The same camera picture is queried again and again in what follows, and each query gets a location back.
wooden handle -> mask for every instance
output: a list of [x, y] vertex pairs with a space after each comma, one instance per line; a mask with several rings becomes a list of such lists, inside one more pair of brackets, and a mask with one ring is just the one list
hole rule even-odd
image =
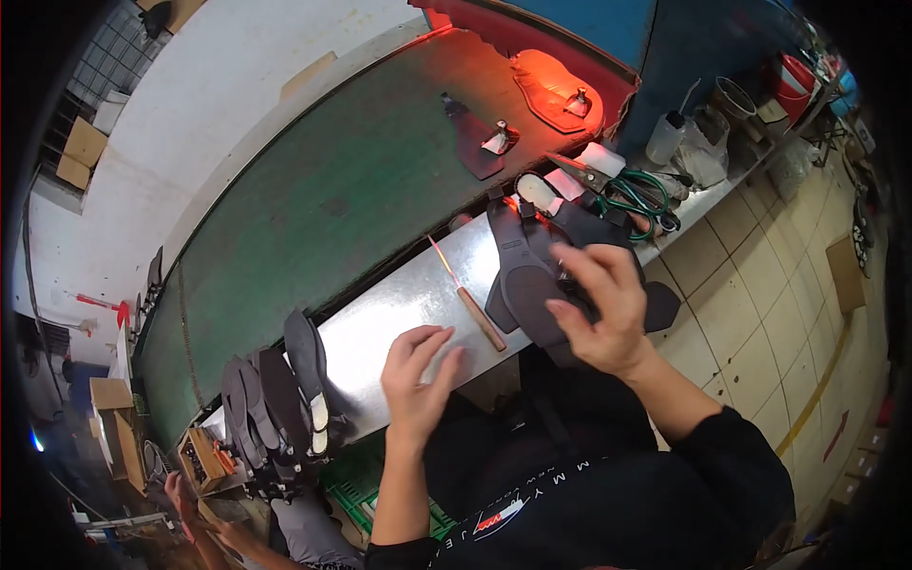
[[478, 303], [475, 303], [475, 299], [472, 298], [472, 295], [466, 288], [460, 287], [456, 289], [456, 293], [459, 295], [459, 298], [462, 299], [462, 304], [465, 305], [465, 308], [469, 310], [469, 315], [472, 316], [472, 320], [482, 329], [482, 332], [488, 337], [488, 340], [491, 341], [491, 344], [494, 345], [497, 352], [506, 350], [507, 346], [504, 344], [500, 333], [494, 328], [493, 323], [488, 320], [488, 316], [484, 314], [484, 311], [478, 306]]

work table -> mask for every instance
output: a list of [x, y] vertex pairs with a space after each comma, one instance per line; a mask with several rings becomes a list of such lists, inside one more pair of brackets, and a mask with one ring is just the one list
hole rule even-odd
[[[674, 211], [681, 221], [681, 230], [662, 235], [655, 242], [638, 244], [639, 262], [645, 266], [655, 259], [746, 175], [745, 172], [707, 190], [693, 192]], [[500, 269], [497, 245], [487, 215], [474, 218], [439, 240], [439, 246], [453, 273], [478, 304], [484, 306], [491, 283]], [[502, 333], [506, 350], [494, 350], [456, 296], [456, 285], [437, 253], [429, 247], [319, 326], [326, 347], [326, 371], [331, 389], [342, 397], [343, 411], [355, 425], [348, 442], [389, 424], [389, 410], [380, 388], [380, 372], [392, 341], [420, 325], [455, 327], [452, 339], [431, 361], [422, 378], [424, 381], [433, 379], [446, 347], [462, 346], [466, 350], [455, 388], [530, 344], [529, 337], [517, 328], [510, 334]], [[215, 435], [223, 435], [221, 410], [203, 425]]]

black insole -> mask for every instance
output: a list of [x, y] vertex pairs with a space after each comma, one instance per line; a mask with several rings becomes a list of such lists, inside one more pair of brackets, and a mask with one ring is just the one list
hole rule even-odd
[[310, 449], [313, 426], [309, 412], [302, 407], [297, 378], [285, 363], [280, 349], [267, 348], [260, 352], [260, 381], [270, 413], [285, 430], [295, 456], [303, 460]]

white wall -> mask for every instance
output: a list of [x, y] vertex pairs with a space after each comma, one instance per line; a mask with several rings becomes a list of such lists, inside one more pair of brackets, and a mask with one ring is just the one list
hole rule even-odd
[[[202, 5], [162, 50], [121, 113], [81, 215], [33, 194], [30, 235], [41, 316], [74, 324], [98, 319], [91, 339], [71, 334], [73, 358], [109, 364], [108, 344], [115, 342], [117, 325], [112, 311], [81, 304], [64, 291], [133, 304], [145, 289], [155, 251], [169, 242], [167, 269], [223, 186], [210, 188], [189, 214], [188, 205], [275, 107], [284, 83], [330, 50], [339, 56], [336, 66], [371, 38], [417, 17], [421, 11], [405, 0], [209, 0]], [[409, 39], [399, 36], [400, 45]], [[250, 148], [236, 170], [259, 148]], [[176, 244], [179, 220], [183, 230]], [[15, 308], [32, 316], [23, 260], [20, 246]]]

left hand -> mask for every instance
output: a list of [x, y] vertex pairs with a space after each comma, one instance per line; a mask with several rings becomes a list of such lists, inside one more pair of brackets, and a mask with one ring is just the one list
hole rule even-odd
[[237, 551], [238, 554], [254, 558], [256, 551], [264, 547], [264, 544], [257, 540], [243, 524], [216, 521], [213, 526], [218, 533], [219, 540]]
[[168, 473], [168, 479], [165, 481], [165, 494], [174, 503], [174, 508], [177, 509], [181, 520], [187, 523], [196, 518], [196, 501], [193, 500], [193, 495], [187, 487], [183, 475], [178, 472]]
[[421, 374], [452, 334], [452, 327], [426, 325], [412, 328], [393, 341], [380, 375], [389, 405], [388, 445], [424, 450], [450, 397], [462, 347], [454, 348], [443, 359], [432, 384], [421, 384]]

